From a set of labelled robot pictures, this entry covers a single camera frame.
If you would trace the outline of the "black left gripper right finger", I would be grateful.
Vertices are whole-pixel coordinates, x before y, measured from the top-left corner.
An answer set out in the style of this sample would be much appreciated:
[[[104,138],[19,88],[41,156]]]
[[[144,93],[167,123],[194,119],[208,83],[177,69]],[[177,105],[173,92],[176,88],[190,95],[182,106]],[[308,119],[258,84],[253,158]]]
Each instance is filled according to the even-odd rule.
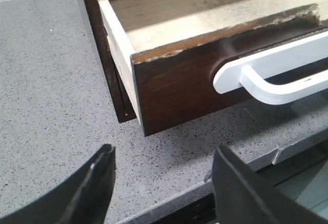
[[[228,146],[214,153],[212,184],[219,223],[327,223],[267,184]]]

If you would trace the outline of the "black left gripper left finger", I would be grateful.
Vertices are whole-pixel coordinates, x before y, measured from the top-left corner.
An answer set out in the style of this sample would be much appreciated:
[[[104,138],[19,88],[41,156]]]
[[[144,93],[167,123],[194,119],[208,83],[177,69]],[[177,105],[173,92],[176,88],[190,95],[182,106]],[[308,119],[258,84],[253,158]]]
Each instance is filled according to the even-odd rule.
[[[46,195],[1,223],[104,223],[115,184],[115,147],[103,145]]]

